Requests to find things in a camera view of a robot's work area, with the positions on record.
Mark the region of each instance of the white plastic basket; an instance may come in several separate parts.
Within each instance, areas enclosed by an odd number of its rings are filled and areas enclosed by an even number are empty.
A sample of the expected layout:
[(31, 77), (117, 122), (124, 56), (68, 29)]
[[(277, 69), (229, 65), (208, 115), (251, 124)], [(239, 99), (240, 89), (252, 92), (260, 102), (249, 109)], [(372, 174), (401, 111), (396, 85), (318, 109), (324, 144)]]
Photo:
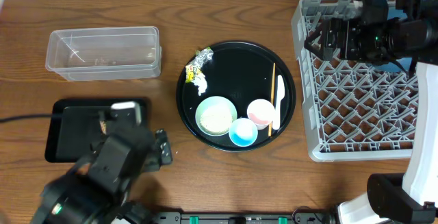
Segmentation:
[[(395, 9), (394, 0), (388, 4)], [(351, 0), (300, 0), (292, 18), (307, 149), (316, 162), (411, 157), (417, 77), (340, 61), (339, 50), (333, 60), (323, 62), (304, 48), (305, 38), (321, 20), (358, 14)]]

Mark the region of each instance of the crumpled foil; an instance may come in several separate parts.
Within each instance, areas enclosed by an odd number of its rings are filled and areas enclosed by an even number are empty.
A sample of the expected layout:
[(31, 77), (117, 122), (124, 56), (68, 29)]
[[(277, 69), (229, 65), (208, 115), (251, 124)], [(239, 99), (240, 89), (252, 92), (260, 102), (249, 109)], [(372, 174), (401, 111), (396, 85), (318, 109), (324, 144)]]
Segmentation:
[(208, 47), (202, 51), (197, 51), (194, 60), (185, 66), (185, 82), (198, 86), (198, 95), (207, 90), (207, 80), (205, 80), (201, 68), (211, 59), (213, 59), (213, 50)]

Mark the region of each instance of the wooden chopstick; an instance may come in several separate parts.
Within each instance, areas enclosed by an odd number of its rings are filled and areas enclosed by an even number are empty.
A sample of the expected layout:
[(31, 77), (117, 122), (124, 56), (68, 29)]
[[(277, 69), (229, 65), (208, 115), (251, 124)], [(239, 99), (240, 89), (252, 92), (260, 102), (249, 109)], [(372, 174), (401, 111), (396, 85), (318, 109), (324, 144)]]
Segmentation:
[[(275, 93), (275, 63), (272, 67), (272, 85), (271, 85), (271, 103), (274, 105), (274, 93)], [(269, 123), (268, 136), (272, 135), (272, 122)]]

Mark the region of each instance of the wood grain surface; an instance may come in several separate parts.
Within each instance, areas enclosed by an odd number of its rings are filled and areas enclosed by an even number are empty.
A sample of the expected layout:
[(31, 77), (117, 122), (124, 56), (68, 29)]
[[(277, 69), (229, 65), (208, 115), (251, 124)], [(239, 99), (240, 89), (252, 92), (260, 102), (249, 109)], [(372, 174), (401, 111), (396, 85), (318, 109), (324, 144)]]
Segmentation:
[[(327, 208), (365, 191), (371, 173), (406, 171), (407, 160), (316, 163), (307, 155), (302, 88), (291, 19), (299, 0), (5, 0), (0, 15), (0, 117), (50, 113), (69, 97), (148, 97), (151, 128), (167, 130), (174, 163), (143, 174), (132, 198), (154, 210), (292, 212)], [(155, 79), (67, 82), (44, 67), (57, 29), (154, 25), (163, 48)], [(297, 90), (287, 129), (269, 145), (227, 153), (199, 142), (179, 118), (177, 78), (196, 49), (223, 40), (262, 44), (286, 63)], [(71, 164), (44, 159), (48, 119), (0, 125), (0, 211), (28, 223), (45, 184)]]

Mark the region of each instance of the clear plastic container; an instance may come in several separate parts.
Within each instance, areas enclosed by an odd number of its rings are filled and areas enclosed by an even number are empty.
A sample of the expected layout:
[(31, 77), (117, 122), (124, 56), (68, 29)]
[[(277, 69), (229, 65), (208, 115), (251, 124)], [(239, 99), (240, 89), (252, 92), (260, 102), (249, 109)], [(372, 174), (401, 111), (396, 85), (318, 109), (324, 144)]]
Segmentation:
[(52, 32), (46, 69), (68, 81), (158, 77), (156, 27), (65, 29)]

